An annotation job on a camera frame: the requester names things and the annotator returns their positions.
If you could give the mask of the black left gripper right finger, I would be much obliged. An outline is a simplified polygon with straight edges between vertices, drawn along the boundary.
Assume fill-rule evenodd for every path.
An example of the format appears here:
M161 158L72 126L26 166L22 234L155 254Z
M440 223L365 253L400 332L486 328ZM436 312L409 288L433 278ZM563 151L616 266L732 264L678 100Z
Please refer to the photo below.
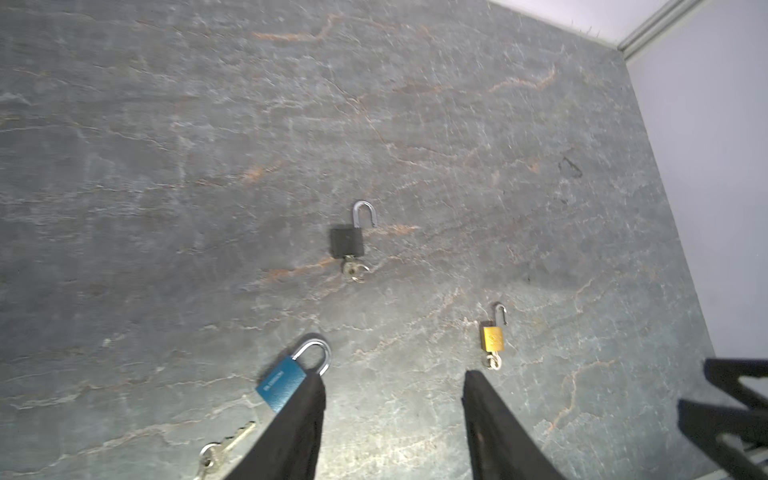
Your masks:
M482 372L465 373L462 404L474 480L563 477Z

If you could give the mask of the small key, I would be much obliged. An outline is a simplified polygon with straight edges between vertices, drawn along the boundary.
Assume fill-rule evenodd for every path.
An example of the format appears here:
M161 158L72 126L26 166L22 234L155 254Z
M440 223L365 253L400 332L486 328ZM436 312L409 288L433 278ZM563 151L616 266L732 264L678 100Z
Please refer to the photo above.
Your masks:
M214 473L227 460L230 451L256 428L254 421L249 421L238 428L232 435L217 442L206 444L198 454L198 467L194 480L203 480L209 473Z

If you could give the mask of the silver key with ring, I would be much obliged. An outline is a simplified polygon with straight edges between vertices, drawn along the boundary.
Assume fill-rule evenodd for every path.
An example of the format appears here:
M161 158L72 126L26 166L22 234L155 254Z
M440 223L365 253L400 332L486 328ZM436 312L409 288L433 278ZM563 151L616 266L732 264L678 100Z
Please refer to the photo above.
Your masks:
M502 359L498 352L488 352L486 355L487 368L498 371L502 367Z

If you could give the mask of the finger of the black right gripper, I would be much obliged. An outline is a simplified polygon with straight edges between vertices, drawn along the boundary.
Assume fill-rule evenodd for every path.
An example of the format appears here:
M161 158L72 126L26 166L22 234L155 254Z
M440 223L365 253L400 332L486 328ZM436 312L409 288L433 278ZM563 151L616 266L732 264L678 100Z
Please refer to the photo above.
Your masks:
M767 472L725 441L734 435L747 443L767 446L767 411L678 402L678 427L683 435L733 479L766 479Z
M744 385L742 377L767 377L764 359L721 359L704 361L704 376L709 383L752 410L766 410L767 397Z

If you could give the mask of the blue padlock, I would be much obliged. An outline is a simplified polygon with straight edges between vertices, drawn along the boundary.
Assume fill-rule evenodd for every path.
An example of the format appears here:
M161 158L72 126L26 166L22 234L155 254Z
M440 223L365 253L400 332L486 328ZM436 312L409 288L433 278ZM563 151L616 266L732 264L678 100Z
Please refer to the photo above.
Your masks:
M256 386L255 391L274 413L279 413L285 407L310 373L301 366L299 359L314 347L322 351L323 359L310 372L323 376L331 365L332 350L324 339L314 337L304 341L292 354L279 361Z

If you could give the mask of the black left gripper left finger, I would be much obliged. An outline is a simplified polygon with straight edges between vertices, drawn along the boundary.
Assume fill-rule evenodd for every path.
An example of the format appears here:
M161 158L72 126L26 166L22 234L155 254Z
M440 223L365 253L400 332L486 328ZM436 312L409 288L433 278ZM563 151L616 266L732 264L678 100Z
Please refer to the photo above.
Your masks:
M322 439L326 389L309 374L229 479L313 479Z

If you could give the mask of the black padlock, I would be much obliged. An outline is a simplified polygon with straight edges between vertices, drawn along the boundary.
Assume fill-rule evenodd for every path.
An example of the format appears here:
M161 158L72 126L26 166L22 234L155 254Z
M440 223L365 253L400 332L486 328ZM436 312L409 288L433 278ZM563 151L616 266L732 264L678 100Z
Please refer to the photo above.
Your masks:
M333 227L330 231L331 255L334 259L360 258L365 255L363 228L360 221L360 210L363 207L369 211L371 227L377 227L378 217L374 206L367 200L356 201L352 207L352 223Z

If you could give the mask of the brass padlock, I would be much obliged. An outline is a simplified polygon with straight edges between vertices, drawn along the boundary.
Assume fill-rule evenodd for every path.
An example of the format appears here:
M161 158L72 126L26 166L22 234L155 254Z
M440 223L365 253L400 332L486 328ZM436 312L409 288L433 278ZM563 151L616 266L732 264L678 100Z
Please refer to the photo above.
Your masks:
M503 326L508 325L506 306L497 302L493 305L493 317L482 328L482 346L488 354L498 354L505 348Z

